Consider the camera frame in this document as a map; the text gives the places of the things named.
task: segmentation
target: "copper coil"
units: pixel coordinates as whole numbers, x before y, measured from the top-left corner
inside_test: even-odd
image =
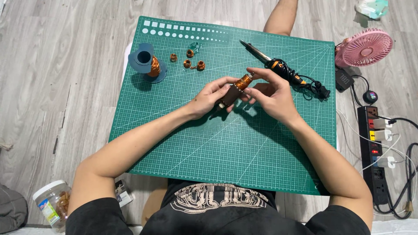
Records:
[[[171,60],[171,62],[176,62],[177,61],[177,55],[176,54],[171,54],[170,55],[170,60]]]
[[[244,75],[240,80],[238,80],[235,85],[241,89],[244,90],[248,87],[248,85],[252,82],[252,79],[246,74]]]
[[[203,62],[202,60],[200,60],[199,62],[197,62],[197,70],[203,70],[205,69],[205,62]]]
[[[190,65],[191,65],[191,62],[190,62],[190,60],[185,60],[184,62],[183,62],[183,66],[187,69],[187,68],[189,68],[190,67]]]
[[[151,62],[151,71],[147,73],[150,77],[156,77],[160,74],[160,63],[158,63],[157,57],[153,56]]]
[[[186,56],[187,56],[187,58],[191,58],[191,57],[193,57],[194,56],[194,52],[193,52],[193,50],[187,50],[187,52],[186,52]]]

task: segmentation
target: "plastic jar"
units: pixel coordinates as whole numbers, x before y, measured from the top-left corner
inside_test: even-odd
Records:
[[[54,181],[33,194],[33,200],[57,233],[65,232],[71,188],[64,180]]]

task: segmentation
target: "green cutting mat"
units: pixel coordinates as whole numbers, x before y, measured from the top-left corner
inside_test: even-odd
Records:
[[[331,90],[327,101],[311,98],[309,92],[293,90],[292,95],[306,122],[335,147],[333,42],[143,16],[139,17],[131,52],[139,43],[153,44],[155,56],[165,61],[168,73],[162,82],[150,84],[127,66],[109,141],[185,105],[214,79],[242,77],[248,66],[263,67],[238,39],[252,43],[271,58],[283,59],[300,74],[321,81]],[[205,62],[206,69],[201,72],[183,67],[186,50],[196,41],[202,48],[190,60],[192,65]],[[169,61],[171,53],[178,55],[177,62]],[[157,144],[129,173],[327,194],[290,131],[259,104],[238,103],[229,115],[188,122]]]

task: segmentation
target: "power strip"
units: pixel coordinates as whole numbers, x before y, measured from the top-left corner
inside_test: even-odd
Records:
[[[373,114],[378,115],[377,107],[362,106],[357,108],[359,134],[366,139],[375,141],[373,120],[378,118]],[[383,154],[382,146],[380,144],[370,142],[363,138],[360,138],[360,149],[363,168],[375,162],[377,158]],[[378,167],[377,163],[375,163],[373,166],[363,170],[363,179],[366,181],[372,193],[374,204],[383,205],[389,203],[387,198],[388,189],[386,187],[385,168]]]

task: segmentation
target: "jar lid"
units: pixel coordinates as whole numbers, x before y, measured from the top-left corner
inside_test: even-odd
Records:
[[[57,186],[59,184],[66,184],[66,182],[64,180],[54,181],[54,182],[52,182],[52,183],[50,183],[50,184],[42,187],[42,189],[36,191],[36,193],[33,194],[32,199],[35,201],[36,198],[38,198],[41,194],[43,194],[44,192],[46,192],[48,189],[50,189],[50,188],[52,188],[54,186]]]

